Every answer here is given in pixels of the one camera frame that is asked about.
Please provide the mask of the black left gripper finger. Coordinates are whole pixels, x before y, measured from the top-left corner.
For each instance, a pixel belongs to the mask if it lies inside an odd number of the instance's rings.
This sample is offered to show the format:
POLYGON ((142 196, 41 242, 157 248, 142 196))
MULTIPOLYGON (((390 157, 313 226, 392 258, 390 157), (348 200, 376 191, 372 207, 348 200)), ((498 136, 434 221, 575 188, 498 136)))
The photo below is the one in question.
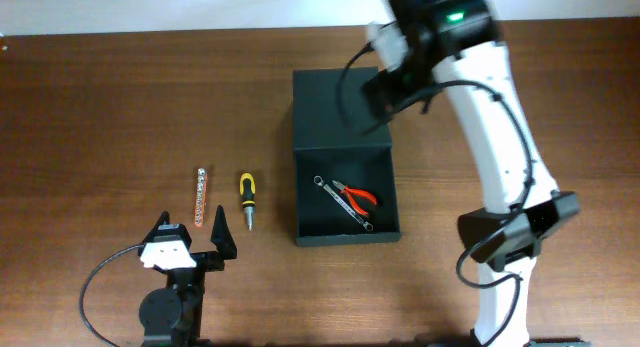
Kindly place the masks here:
POLYGON ((163 211, 160 214, 160 217, 158 218, 157 222, 155 223, 155 225, 153 226, 153 228, 149 231, 149 233, 144 237, 143 242, 144 243, 149 243, 152 242, 153 239, 155 238, 155 236, 158 234, 159 232, 159 228, 163 225, 166 225, 170 222, 170 214, 168 211, 163 211))
POLYGON ((222 205, 217 206, 210 240, 216 246, 217 252, 223 260, 237 258, 237 247, 229 230, 222 205))

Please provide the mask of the small orange pliers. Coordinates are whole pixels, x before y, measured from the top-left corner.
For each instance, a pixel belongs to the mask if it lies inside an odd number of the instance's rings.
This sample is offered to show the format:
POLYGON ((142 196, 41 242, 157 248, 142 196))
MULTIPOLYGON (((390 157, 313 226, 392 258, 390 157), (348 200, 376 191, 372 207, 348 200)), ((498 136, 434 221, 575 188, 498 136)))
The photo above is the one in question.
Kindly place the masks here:
POLYGON ((350 207, 361 216, 369 216, 367 207, 378 205, 377 197, 366 190, 349 187, 337 180, 332 180, 332 184, 339 189, 340 194, 346 198, 350 207))

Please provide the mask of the silver ring wrench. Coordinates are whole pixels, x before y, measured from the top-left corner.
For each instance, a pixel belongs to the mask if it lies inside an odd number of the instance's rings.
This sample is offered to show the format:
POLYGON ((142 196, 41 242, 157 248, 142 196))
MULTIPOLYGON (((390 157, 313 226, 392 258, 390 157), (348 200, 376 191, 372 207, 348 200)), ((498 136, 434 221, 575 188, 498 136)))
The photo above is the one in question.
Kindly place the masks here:
POLYGON ((359 213, 357 213, 342 197, 340 197, 320 176, 314 177, 314 183, 324 189, 337 203, 367 232, 373 231, 373 225, 367 222, 359 213))

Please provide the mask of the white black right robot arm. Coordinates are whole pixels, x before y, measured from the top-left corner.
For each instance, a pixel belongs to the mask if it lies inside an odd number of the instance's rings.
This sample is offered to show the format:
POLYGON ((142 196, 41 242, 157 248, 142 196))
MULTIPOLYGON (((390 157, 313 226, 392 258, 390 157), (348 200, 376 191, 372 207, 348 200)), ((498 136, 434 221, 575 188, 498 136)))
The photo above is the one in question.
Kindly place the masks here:
POLYGON ((530 278, 543 241, 579 211, 542 161, 486 0, 387 0, 391 23, 367 29, 382 70, 293 75, 296 244, 392 242, 399 217, 391 119, 445 94, 479 173, 483 204, 457 220, 477 264, 479 313, 466 346, 528 346, 530 278))

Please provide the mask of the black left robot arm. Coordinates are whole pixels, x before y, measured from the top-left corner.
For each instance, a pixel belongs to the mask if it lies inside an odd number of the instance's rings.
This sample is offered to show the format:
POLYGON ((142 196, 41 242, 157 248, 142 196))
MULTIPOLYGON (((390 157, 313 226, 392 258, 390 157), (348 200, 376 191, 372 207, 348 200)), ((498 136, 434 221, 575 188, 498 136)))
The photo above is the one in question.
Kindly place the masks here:
POLYGON ((164 211, 138 248, 143 266, 166 277, 139 306, 145 347, 213 346, 201 336, 205 276, 222 271, 224 260, 217 251, 191 252, 191 243, 187 228, 164 211))

